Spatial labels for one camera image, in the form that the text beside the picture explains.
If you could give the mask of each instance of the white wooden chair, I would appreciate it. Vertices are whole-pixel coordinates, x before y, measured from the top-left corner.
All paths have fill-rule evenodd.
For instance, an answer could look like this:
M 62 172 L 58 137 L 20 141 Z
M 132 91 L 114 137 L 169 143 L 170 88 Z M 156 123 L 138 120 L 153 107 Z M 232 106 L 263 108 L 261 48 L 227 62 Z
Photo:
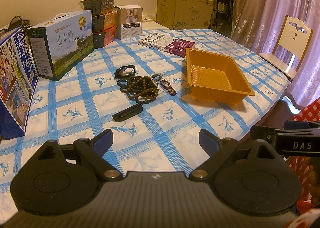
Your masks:
M 286 15 L 272 54 L 261 53 L 259 55 L 261 58 L 265 59 L 283 72 L 289 80 L 292 80 L 295 77 L 304 55 L 307 52 L 312 33 L 313 30 L 310 29 L 303 21 Z M 293 54 L 289 65 L 275 56 L 278 45 L 282 46 Z M 295 56 L 300 59 L 296 71 L 291 68 Z

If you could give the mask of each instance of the barcode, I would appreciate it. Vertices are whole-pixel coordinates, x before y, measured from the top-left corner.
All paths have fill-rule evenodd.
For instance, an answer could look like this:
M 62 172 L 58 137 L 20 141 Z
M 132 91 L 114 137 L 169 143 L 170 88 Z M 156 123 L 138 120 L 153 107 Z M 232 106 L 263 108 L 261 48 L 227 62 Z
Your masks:
M 43 74 L 49 74 L 48 69 L 42 69 L 42 68 L 40 68 L 40 69 L 41 69 L 41 73 L 43 73 Z

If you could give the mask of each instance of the purple curtain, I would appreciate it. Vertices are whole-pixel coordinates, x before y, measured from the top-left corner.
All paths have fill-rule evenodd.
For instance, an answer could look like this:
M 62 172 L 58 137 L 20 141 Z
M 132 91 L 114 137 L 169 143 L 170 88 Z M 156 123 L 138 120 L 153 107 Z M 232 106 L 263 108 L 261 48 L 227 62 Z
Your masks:
M 320 96 L 320 0 L 235 0 L 232 39 L 256 53 L 272 53 L 284 17 L 297 17 L 313 29 L 305 58 L 286 94 L 303 108 Z M 278 47 L 276 56 L 287 64 L 292 54 Z M 299 60 L 294 59 L 293 68 Z

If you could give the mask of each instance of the tablecloth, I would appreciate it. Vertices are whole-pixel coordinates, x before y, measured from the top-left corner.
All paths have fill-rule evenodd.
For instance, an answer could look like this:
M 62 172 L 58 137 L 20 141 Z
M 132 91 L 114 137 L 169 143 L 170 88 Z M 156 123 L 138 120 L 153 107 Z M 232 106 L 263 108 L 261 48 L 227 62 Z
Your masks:
M 0 146 L 0 219 L 16 212 L 9 187 L 13 176 L 48 139 L 70 144 L 111 129 L 114 142 L 104 159 L 122 173 L 185 171 L 188 175 L 207 154 L 198 143 L 201 129 L 241 139 L 279 99 L 286 77 L 247 48 L 209 29 L 143 31 L 168 33 L 196 42 L 195 48 L 233 57 L 255 91 L 238 105 L 195 100 L 186 83 L 186 61 L 176 55 L 137 45 L 137 38 L 115 40 L 95 50 L 58 81 L 41 79 L 36 87 L 26 135 Z M 115 70 L 133 64 L 138 75 L 165 73 L 176 96 L 159 92 L 156 101 L 124 122 L 112 115 L 134 104 L 119 91 Z

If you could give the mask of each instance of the yellow plastic tray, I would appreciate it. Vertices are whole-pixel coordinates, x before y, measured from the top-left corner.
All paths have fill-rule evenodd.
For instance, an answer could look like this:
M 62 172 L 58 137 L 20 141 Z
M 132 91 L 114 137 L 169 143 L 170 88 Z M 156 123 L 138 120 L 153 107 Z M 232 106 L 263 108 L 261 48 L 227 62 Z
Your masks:
M 186 59 L 187 82 L 194 98 L 237 104 L 255 95 L 233 58 L 187 48 Z

